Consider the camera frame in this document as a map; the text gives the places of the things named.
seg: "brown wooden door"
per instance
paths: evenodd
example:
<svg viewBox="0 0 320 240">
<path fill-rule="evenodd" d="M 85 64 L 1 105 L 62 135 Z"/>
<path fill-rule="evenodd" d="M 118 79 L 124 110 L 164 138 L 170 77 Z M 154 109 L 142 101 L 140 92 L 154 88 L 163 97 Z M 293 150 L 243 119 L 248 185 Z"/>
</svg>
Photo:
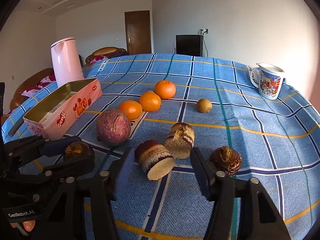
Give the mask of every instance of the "brown wooden door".
<svg viewBox="0 0 320 240">
<path fill-rule="evenodd" d="M 125 12 L 124 20 L 129 55 L 151 53 L 150 11 Z"/>
</svg>

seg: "mug handle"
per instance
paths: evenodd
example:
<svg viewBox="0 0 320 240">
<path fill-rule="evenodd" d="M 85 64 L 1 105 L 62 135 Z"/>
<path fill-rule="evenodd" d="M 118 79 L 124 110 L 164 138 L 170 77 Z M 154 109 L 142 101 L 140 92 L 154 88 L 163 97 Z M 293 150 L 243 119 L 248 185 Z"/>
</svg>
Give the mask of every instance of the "mug handle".
<svg viewBox="0 0 320 240">
<path fill-rule="evenodd" d="M 250 81 L 251 81 L 252 85 L 254 85 L 256 88 L 259 88 L 258 84 L 256 82 L 254 82 L 253 78 L 252 78 L 252 72 L 255 71 L 256 69 L 259 69 L 259 68 L 255 67 L 250 71 Z"/>
</svg>

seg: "white mug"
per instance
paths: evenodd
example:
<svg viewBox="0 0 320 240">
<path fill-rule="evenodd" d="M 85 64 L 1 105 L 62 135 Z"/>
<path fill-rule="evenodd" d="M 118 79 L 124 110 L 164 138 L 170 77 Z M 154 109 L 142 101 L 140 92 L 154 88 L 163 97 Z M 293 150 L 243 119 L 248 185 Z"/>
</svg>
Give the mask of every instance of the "white mug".
<svg viewBox="0 0 320 240">
<path fill-rule="evenodd" d="M 268 63 L 257 63 L 257 65 L 259 67 L 252 69 L 250 72 L 251 83 L 259 89 L 260 95 L 276 100 L 282 86 L 284 70 Z M 256 69 L 259 69 L 260 73 L 258 84 L 253 80 L 253 71 Z"/>
</svg>

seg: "orange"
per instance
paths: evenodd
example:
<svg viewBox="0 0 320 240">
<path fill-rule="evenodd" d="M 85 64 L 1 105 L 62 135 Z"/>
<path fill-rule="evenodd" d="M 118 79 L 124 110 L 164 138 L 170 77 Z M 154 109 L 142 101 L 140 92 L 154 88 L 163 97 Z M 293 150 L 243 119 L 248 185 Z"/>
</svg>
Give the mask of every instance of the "orange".
<svg viewBox="0 0 320 240">
<path fill-rule="evenodd" d="M 129 121 L 138 118 L 142 113 L 142 106 L 138 102 L 133 100 L 123 101 L 119 105 L 119 109 L 125 112 L 125 114 L 129 118 Z"/>
<path fill-rule="evenodd" d="M 176 86 L 169 80 L 160 80 L 155 85 L 155 93 L 160 96 L 161 99 L 173 98 L 176 94 Z"/>
<path fill-rule="evenodd" d="M 159 110 L 161 98 L 156 93 L 148 91 L 140 96 L 139 103 L 142 105 L 143 111 L 154 112 Z"/>
</svg>

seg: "door frame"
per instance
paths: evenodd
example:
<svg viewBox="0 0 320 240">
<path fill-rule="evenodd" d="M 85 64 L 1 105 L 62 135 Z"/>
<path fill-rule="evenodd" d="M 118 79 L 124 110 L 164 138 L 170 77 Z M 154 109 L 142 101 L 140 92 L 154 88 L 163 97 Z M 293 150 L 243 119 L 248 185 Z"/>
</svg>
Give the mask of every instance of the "door frame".
<svg viewBox="0 0 320 240">
<path fill-rule="evenodd" d="M 150 37 L 150 51 L 152 53 L 152 37 L 151 37 L 151 17 L 150 17 L 150 10 L 139 10 L 139 11 L 128 11 L 124 12 L 124 25 L 125 25 L 125 39 L 127 44 L 127 52 L 129 54 L 129 41 L 128 41 L 128 31 L 127 31 L 127 20 L 126 20 L 126 14 L 134 13 L 134 12 L 149 12 L 149 37 Z"/>
</svg>

